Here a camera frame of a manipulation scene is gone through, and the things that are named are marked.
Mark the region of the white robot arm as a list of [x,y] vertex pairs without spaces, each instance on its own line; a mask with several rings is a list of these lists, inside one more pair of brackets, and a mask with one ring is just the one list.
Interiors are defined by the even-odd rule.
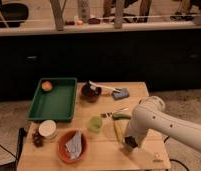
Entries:
[[130,151],[140,148],[152,129],[201,152],[201,125],[172,117],[164,110],[165,103],[158,96],[142,99],[127,123],[123,145]]

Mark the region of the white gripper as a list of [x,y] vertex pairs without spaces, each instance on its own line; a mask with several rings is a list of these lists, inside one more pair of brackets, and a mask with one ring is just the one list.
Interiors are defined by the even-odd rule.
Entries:
[[145,137],[147,136],[147,133],[145,132],[134,132],[131,130],[125,130],[124,132],[124,138],[125,137],[133,137],[136,141],[136,143],[138,144],[137,148],[140,148]]

